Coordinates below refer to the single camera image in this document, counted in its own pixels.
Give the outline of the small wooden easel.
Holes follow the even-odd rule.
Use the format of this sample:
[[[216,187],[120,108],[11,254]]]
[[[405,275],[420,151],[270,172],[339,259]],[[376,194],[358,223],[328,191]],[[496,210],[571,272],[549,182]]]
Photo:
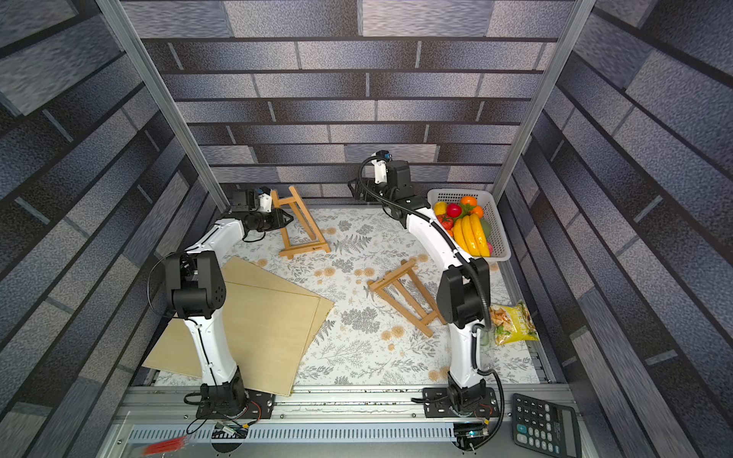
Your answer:
[[[303,229],[305,234],[310,238],[310,242],[307,244],[292,244],[288,230],[286,228],[282,228],[281,235],[283,237],[284,249],[279,253],[279,256],[292,260],[297,255],[302,254],[318,251],[329,253],[331,251],[330,245],[326,241],[326,238],[318,224],[315,223],[315,219],[313,219],[301,194],[294,186],[290,186],[288,190],[290,192],[290,196],[285,198],[281,198],[277,191],[273,191],[271,193],[274,208],[284,210],[288,207],[291,215],[296,219],[296,221],[298,221],[301,229]]]

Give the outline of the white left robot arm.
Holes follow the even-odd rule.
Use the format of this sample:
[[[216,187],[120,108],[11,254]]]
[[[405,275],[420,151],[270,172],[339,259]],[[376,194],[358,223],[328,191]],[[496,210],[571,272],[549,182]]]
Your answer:
[[[267,187],[233,194],[230,210],[197,242],[163,260],[167,301],[190,332],[202,369],[198,418],[235,419],[247,409],[248,393],[229,350],[223,306],[223,257],[250,232],[261,235],[287,227],[293,217],[273,206]]]

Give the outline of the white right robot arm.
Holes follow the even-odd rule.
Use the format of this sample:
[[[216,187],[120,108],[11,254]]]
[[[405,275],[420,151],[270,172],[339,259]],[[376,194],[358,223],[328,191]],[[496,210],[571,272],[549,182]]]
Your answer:
[[[488,263],[459,247],[434,213],[431,204],[414,194],[410,166],[380,151],[363,160],[349,190],[357,200],[377,202],[415,236],[442,269],[436,302],[450,330],[447,399],[459,416],[480,407],[486,379],[498,375],[481,366],[479,341],[491,324],[491,275]]]

